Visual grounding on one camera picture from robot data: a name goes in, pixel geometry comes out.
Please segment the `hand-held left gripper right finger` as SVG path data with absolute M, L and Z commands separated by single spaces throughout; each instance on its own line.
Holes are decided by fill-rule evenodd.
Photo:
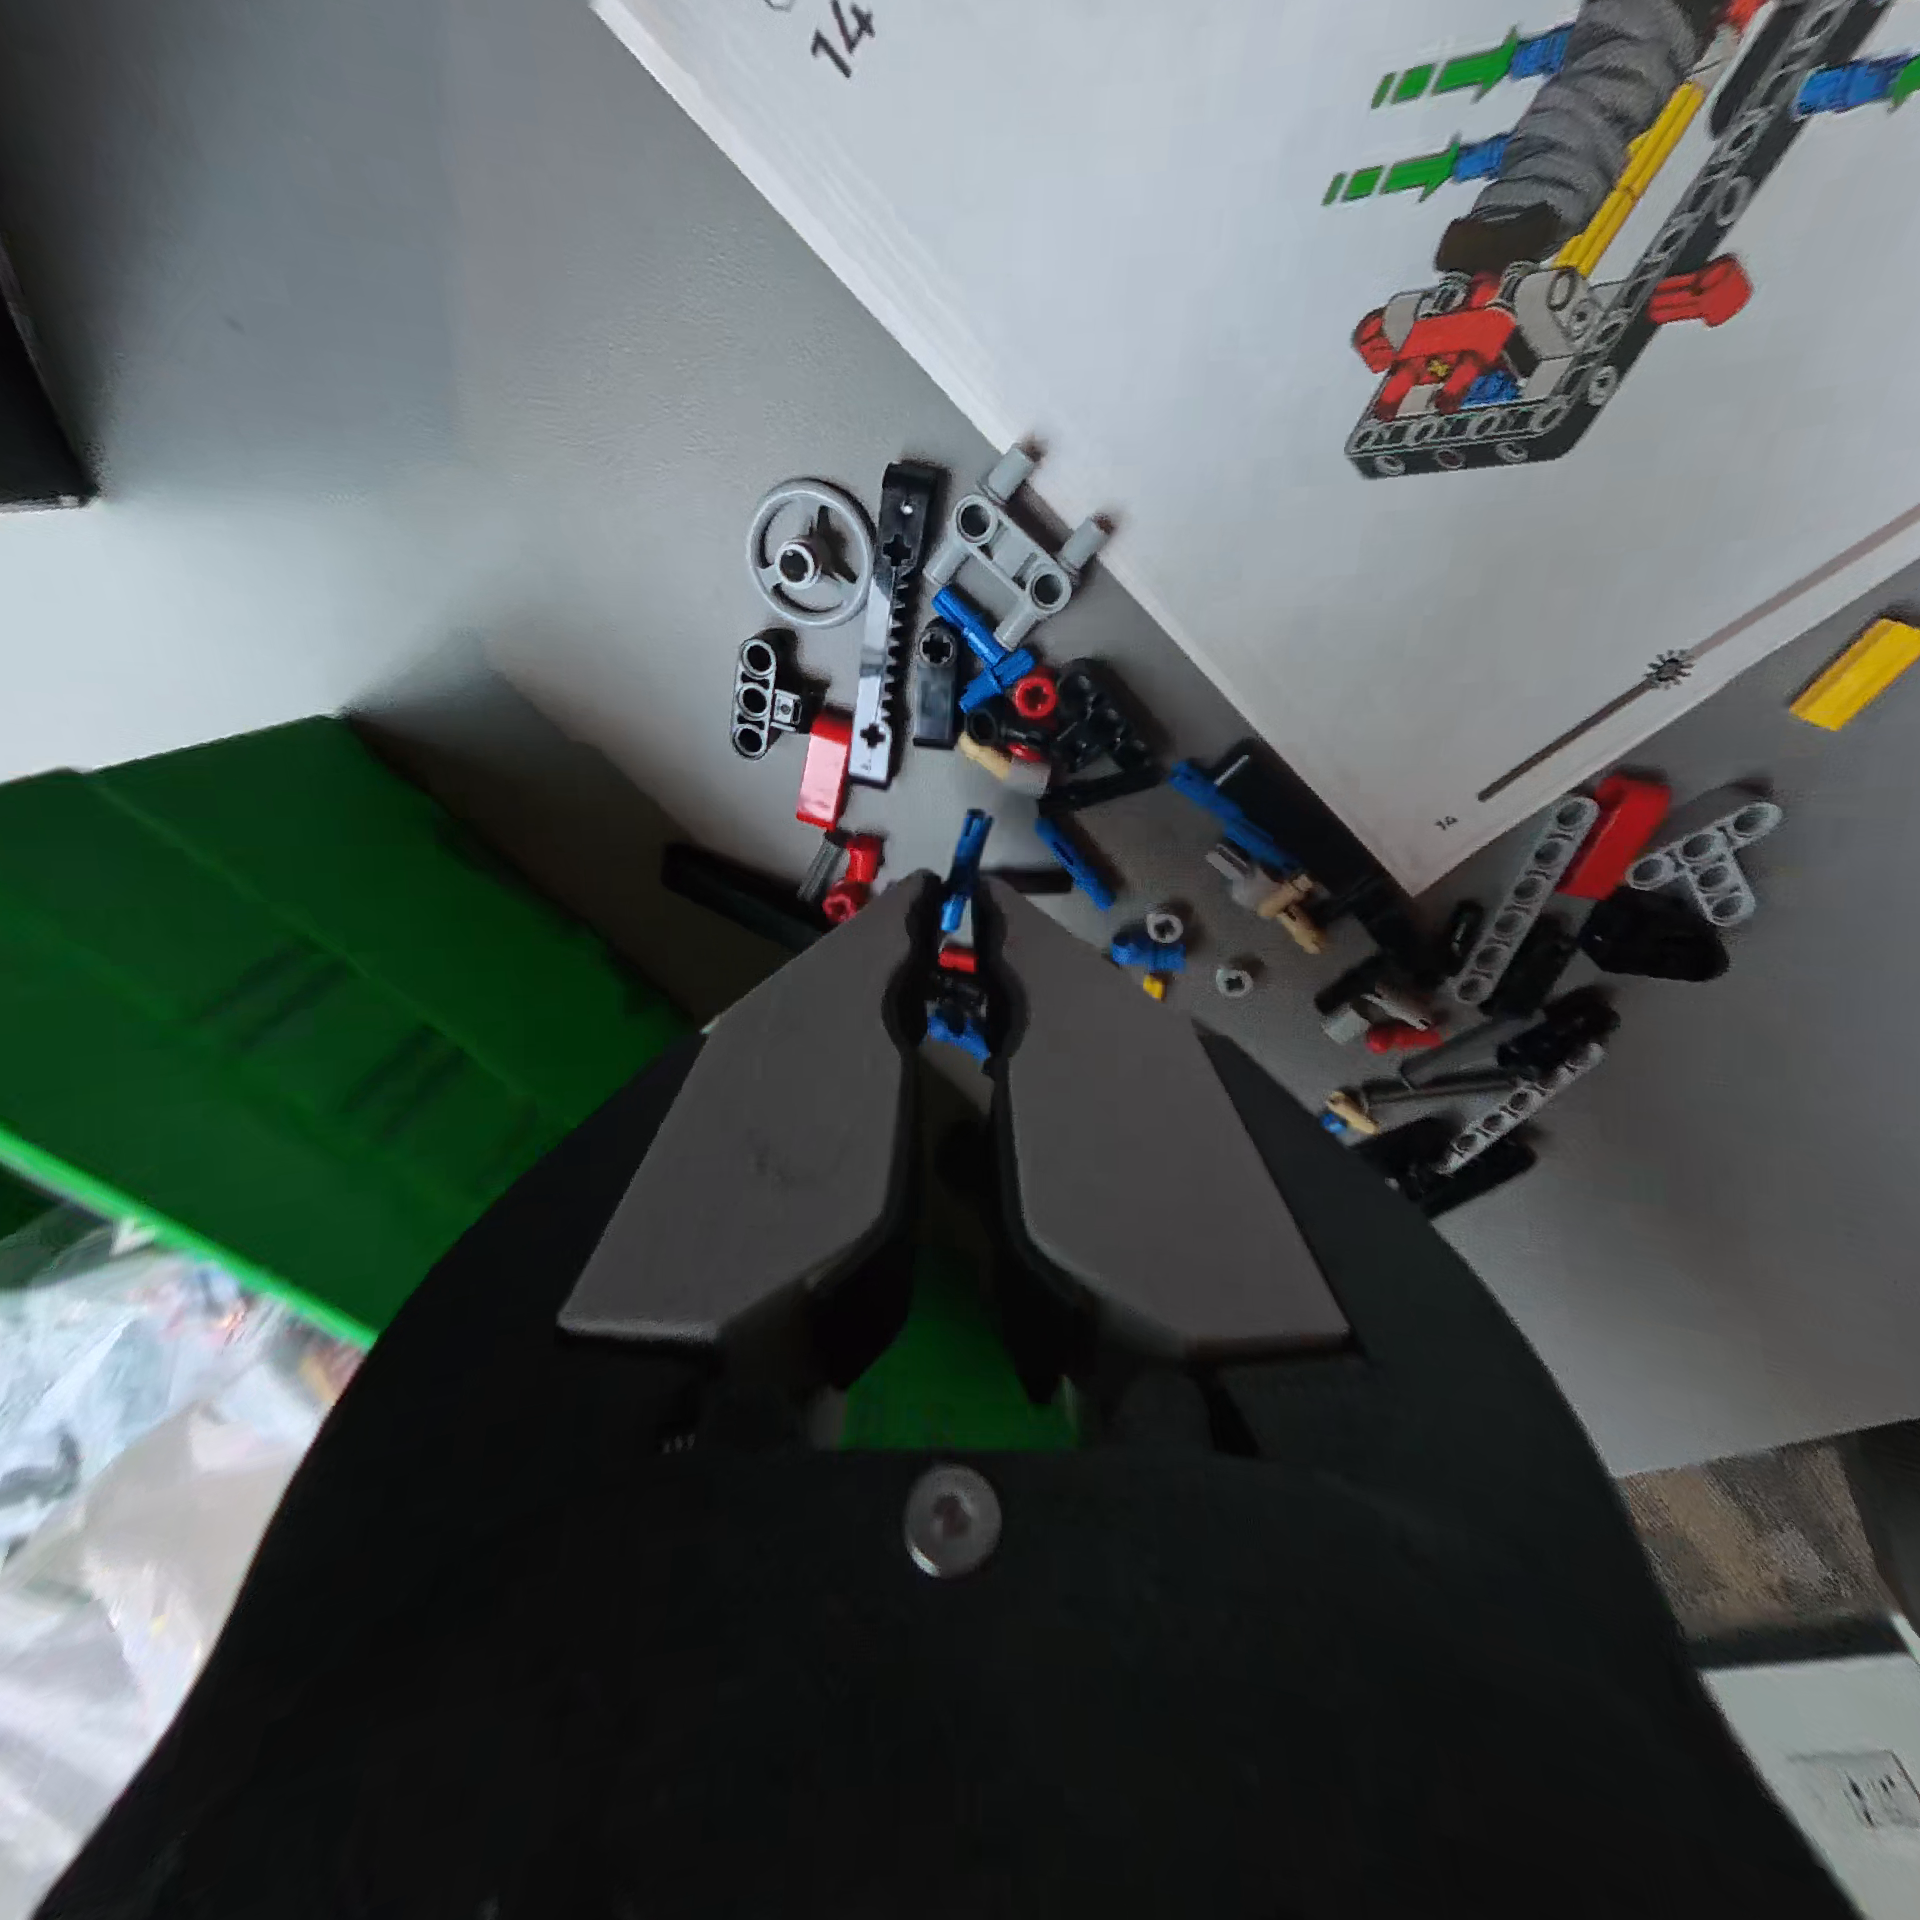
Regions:
M 1029 1385 L 1331 1357 L 1354 1334 L 1193 1022 L 1002 879 L 979 882 L 1002 1036 L 1005 1314 Z

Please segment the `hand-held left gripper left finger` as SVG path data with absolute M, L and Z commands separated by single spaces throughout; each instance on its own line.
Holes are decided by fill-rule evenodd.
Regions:
M 560 1330 L 845 1389 L 909 1306 L 931 876 L 892 882 L 699 1046 Z

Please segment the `pile of lego pieces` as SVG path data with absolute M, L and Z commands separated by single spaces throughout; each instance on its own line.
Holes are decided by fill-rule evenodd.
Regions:
M 1111 914 L 1115 882 L 1086 818 L 1168 790 L 1210 820 L 1204 861 L 1244 914 L 1308 955 L 1343 922 L 1374 944 L 1318 990 L 1317 1015 L 1333 1043 L 1361 1043 L 1393 1071 L 1335 1089 L 1322 1127 L 1428 1217 L 1531 1171 L 1539 1110 L 1596 1068 L 1620 1029 L 1591 987 L 1557 993 L 1564 972 L 1587 957 L 1621 978 L 1724 973 L 1724 933 L 1755 914 L 1741 855 L 1784 825 L 1781 805 L 1734 788 L 1683 832 L 1662 783 L 1614 775 L 1548 809 L 1489 908 L 1467 900 L 1425 933 L 1400 886 L 1272 755 L 1244 743 L 1210 765 L 1168 762 L 1105 662 L 1036 655 L 1036 630 L 1069 606 L 1105 530 L 1086 521 L 1055 548 L 1036 539 L 1011 516 L 1031 467 L 1011 449 L 941 513 L 941 467 L 892 461 L 873 523 L 826 481 L 764 493 L 745 569 L 775 624 L 739 644 L 730 743 L 752 762 L 780 737 L 803 743 L 795 818 L 821 848 L 784 887 L 671 843 L 666 887 L 809 947 L 851 922 L 881 873 L 881 836 L 845 826 L 851 788 L 887 788 L 916 748 L 962 755 L 1031 801 L 1050 861 L 1011 872 L 1016 887 L 1073 890 Z

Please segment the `yellow lego piece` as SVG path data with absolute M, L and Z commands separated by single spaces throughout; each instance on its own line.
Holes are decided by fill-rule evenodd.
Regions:
M 1880 615 L 1805 683 L 1790 702 L 1790 716 L 1820 731 L 1844 731 L 1911 669 L 1916 620 Z

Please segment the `lego instruction booklet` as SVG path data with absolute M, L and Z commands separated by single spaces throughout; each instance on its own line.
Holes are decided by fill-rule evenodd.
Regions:
M 596 4 L 1409 887 L 1916 563 L 1914 4 Z

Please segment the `green object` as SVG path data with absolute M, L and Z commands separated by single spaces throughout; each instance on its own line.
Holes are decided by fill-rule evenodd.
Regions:
M 689 1033 L 337 717 L 2 784 L 2 1214 L 151 1231 L 375 1338 Z

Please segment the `crumpled clear plastic bags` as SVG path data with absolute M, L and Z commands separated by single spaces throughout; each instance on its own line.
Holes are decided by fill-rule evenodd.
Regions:
M 6 1918 L 170 1728 L 368 1346 L 74 1206 L 2 1238 Z

